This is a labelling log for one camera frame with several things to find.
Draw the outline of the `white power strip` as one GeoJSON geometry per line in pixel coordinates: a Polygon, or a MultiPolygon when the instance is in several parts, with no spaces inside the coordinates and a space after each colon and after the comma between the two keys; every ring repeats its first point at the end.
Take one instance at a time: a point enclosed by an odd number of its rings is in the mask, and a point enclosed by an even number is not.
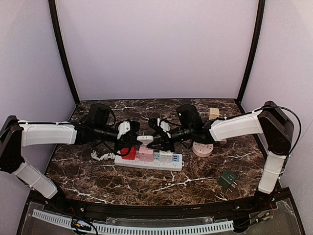
{"type": "Polygon", "coordinates": [[[116,156],[114,163],[117,166],[132,167],[132,168],[142,168],[142,169],[153,169],[153,170],[164,170],[164,171],[182,171],[184,167],[184,161],[182,160],[181,154],[174,154],[173,161],[170,163],[160,162],[159,153],[154,154],[153,162],[144,162],[139,159],[136,155],[134,160],[122,159],[120,156],[116,156]]]}

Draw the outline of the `small white adapter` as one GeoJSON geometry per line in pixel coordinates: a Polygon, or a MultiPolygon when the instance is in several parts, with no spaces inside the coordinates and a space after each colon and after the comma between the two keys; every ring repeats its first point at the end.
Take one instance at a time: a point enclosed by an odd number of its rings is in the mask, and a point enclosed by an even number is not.
{"type": "Polygon", "coordinates": [[[137,136],[137,141],[141,142],[140,145],[147,146],[154,141],[154,137],[151,135],[137,136]]]}

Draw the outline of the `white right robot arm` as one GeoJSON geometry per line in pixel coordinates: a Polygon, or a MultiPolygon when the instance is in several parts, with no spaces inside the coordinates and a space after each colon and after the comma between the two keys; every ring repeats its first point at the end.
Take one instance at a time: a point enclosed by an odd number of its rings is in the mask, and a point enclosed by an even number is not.
{"type": "Polygon", "coordinates": [[[244,114],[203,122],[195,105],[184,104],[176,109],[179,125],[174,129],[166,129],[168,121],[165,119],[149,119],[148,125],[154,130],[156,138],[148,147],[173,152],[175,144],[188,140],[216,144],[240,136],[263,135],[267,156],[258,191],[271,194],[299,142],[299,138],[293,138],[294,123],[286,112],[299,118],[292,110],[267,101],[260,108],[244,114]]]}

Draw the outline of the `white cube tiger adapter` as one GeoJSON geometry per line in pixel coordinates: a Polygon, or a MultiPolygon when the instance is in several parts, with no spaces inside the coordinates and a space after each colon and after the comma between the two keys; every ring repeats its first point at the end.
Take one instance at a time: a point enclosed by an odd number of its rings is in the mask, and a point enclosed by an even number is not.
{"type": "Polygon", "coordinates": [[[171,163],[173,161],[173,152],[160,150],[159,161],[164,163],[171,163]]]}

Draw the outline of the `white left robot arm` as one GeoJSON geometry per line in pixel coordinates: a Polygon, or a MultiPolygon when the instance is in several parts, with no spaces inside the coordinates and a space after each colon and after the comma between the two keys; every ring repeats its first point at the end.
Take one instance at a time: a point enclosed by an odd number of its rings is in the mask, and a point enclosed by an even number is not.
{"type": "Polygon", "coordinates": [[[104,104],[91,105],[80,120],[38,122],[8,116],[0,131],[0,170],[16,176],[44,198],[64,198],[63,190],[42,171],[52,156],[52,148],[84,145],[98,141],[113,144],[110,151],[126,156],[136,145],[140,123],[126,119],[117,121],[114,111],[104,104]]]}

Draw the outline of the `pink round socket hub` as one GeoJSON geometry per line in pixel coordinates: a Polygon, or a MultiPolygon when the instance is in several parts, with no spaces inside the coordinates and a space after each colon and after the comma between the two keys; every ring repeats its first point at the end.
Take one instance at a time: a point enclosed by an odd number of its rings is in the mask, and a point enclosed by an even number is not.
{"type": "Polygon", "coordinates": [[[213,152],[213,144],[202,144],[194,142],[192,146],[193,153],[198,157],[208,157],[213,152]]]}

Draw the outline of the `pink cube socket adapter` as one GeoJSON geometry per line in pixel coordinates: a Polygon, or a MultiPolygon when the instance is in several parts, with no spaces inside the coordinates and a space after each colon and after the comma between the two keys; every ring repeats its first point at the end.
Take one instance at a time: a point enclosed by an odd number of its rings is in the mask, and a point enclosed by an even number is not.
{"type": "Polygon", "coordinates": [[[153,162],[154,161],[154,150],[147,146],[141,146],[139,148],[139,159],[142,162],[153,162]]]}

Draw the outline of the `red cube socket adapter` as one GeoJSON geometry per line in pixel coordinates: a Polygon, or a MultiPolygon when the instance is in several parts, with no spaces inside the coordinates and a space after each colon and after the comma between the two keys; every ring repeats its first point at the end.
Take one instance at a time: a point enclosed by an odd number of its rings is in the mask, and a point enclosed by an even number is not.
{"type": "Polygon", "coordinates": [[[130,150],[128,148],[123,148],[120,151],[120,154],[122,155],[122,159],[125,159],[125,160],[135,160],[136,146],[133,146],[130,150]]]}

